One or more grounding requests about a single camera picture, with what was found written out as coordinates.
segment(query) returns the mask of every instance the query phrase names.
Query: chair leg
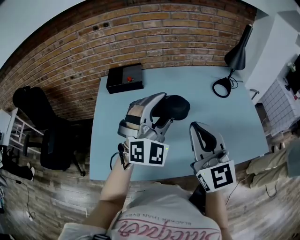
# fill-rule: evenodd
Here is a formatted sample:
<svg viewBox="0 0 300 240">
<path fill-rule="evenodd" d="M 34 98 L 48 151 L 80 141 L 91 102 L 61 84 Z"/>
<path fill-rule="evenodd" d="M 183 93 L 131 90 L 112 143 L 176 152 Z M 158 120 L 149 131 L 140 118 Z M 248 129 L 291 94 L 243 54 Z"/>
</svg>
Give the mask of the chair leg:
<svg viewBox="0 0 300 240">
<path fill-rule="evenodd" d="M 78 172 L 80 172 L 80 175 L 84 177 L 85 176 L 85 171 L 81 170 L 81 168 L 80 168 L 80 166 L 79 166 L 79 164 L 78 164 L 78 162 L 76 160 L 76 157 L 74 156 L 72 160 L 73 160 L 73 163 L 75 164 Z"/>
</svg>

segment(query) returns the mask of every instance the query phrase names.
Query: white t-shirt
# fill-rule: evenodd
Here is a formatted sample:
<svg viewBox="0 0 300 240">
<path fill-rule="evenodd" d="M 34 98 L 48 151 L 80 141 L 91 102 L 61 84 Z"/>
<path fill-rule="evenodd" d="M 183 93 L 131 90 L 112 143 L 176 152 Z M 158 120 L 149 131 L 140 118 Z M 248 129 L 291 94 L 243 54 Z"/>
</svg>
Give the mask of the white t-shirt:
<svg viewBox="0 0 300 240">
<path fill-rule="evenodd" d="M 67 223 L 59 240 L 91 240 L 105 234 L 112 240 L 221 240 L 219 226 L 188 201 L 190 193 L 177 186 L 159 185 L 137 192 L 128 209 L 110 228 Z"/>
</svg>

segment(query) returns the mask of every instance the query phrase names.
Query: black office chair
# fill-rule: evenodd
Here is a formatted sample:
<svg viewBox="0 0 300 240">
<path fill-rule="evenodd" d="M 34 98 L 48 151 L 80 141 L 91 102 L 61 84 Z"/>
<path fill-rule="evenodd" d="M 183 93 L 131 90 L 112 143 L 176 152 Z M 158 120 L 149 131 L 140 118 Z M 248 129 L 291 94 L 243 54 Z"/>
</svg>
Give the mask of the black office chair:
<svg viewBox="0 0 300 240">
<path fill-rule="evenodd" d="M 13 95 L 13 102 L 36 129 L 45 130 L 42 143 L 31 142 L 30 135 L 26 135 L 23 154 L 27 155 L 28 147 L 41 148 L 40 162 L 43 167 L 65 171 L 73 162 L 80 174 L 85 176 L 74 155 L 75 134 L 71 123 L 56 116 L 43 90 L 38 87 L 19 88 Z"/>
</svg>

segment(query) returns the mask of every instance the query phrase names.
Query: wooden floor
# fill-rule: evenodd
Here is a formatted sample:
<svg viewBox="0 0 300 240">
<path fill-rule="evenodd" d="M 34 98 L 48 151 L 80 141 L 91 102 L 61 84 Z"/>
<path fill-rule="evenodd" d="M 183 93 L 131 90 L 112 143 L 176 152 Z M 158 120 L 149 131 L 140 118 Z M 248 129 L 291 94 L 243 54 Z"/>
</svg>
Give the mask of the wooden floor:
<svg viewBox="0 0 300 240">
<path fill-rule="evenodd" d="M 19 160 L 20 165 L 30 162 L 35 167 L 33 182 L 19 179 L 6 171 L 1 172 L 28 186 L 29 207 L 36 216 L 33 222 L 26 216 L 26 187 L 7 180 L 9 188 L 5 189 L 6 213 L 0 215 L 0 223 L 6 233 L 13 234 L 17 240 L 56 240 L 65 223 L 80 223 L 90 214 L 104 182 L 89 180 L 89 154 L 83 152 L 77 156 L 81 157 L 86 177 L 81 177 L 73 165 L 66 172 L 44 169 L 35 156 L 21 157 Z M 247 165 L 243 163 L 237 166 L 237 182 L 245 178 Z M 249 181 L 250 178 L 239 184 L 227 205 L 233 239 L 299 239 L 293 238 L 293 235 L 300 233 L 300 178 L 279 180 L 277 194 L 273 198 L 268 197 L 265 187 L 249 189 Z M 194 191 L 198 185 L 194 176 L 163 180 L 162 183 L 178 184 L 190 191 Z M 151 182 L 132 182 L 126 202 L 131 200 L 133 192 L 149 184 Z M 226 198 L 233 188 L 226 190 Z"/>
</svg>

